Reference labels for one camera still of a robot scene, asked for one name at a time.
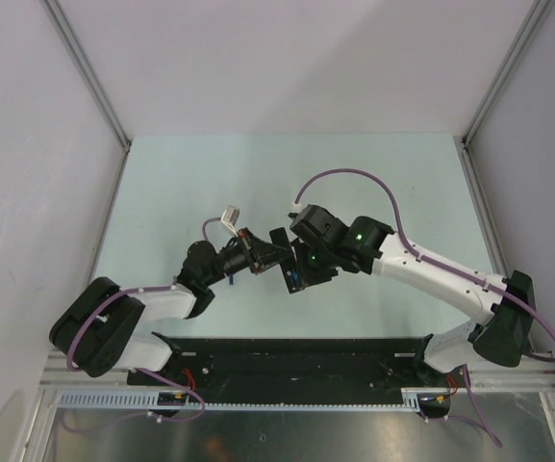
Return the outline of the black remote control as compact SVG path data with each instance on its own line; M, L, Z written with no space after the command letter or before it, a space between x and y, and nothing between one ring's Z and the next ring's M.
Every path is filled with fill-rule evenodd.
M284 277L288 292L295 294L304 290L304 280L299 268L294 247L292 246L287 231L279 227L269 232L271 242L284 248L285 257L280 261L279 267Z

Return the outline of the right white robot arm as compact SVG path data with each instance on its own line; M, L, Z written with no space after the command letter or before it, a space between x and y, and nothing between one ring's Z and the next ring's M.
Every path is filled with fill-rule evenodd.
M529 276L479 273L441 255L404 245L389 225L357 217L346 225L317 205L290 208L296 266L287 272L292 292L331 281L340 271L407 284L467 316L467 322L422 341L415 379L435 386L456 367L486 360L515 368L528 354L532 316L520 307L533 293Z

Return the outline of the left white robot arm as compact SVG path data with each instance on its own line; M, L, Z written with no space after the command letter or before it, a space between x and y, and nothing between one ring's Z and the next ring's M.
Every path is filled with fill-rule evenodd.
M207 241L193 243L173 282L124 290L112 279L94 279L49 332L49 341L66 356L66 366L98 377L112 369L147 369L159 383L175 382L181 360L165 335L146 334L147 324L191 320L213 303L212 285L249 270L261 274L293 256L286 230L268 242L241 228L220 250Z

